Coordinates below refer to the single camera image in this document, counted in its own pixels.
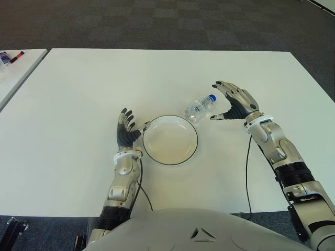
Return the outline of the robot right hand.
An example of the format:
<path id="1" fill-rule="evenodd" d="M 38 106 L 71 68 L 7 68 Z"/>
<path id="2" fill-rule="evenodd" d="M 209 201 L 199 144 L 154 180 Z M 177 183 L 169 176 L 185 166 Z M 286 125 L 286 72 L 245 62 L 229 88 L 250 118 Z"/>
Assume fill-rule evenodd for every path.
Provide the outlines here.
<path id="1" fill-rule="evenodd" d="M 258 103 L 247 90 L 224 81 L 215 81 L 212 87 L 225 96 L 231 107 L 224 113 L 211 116 L 210 120 L 245 119 L 248 115 L 259 111 Z"/>

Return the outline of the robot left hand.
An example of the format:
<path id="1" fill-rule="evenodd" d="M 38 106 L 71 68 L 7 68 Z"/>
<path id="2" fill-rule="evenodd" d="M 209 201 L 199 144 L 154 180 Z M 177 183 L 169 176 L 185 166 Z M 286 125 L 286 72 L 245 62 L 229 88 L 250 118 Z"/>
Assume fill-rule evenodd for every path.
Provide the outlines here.
<path id="1" fill-rule="evenodd" d="M 150 127 L 151 121 L 136 128 L 132 110 L 124 108 L 118 117 L 116 139 L 119 150 L 132 148 L 133 143 Z"/>

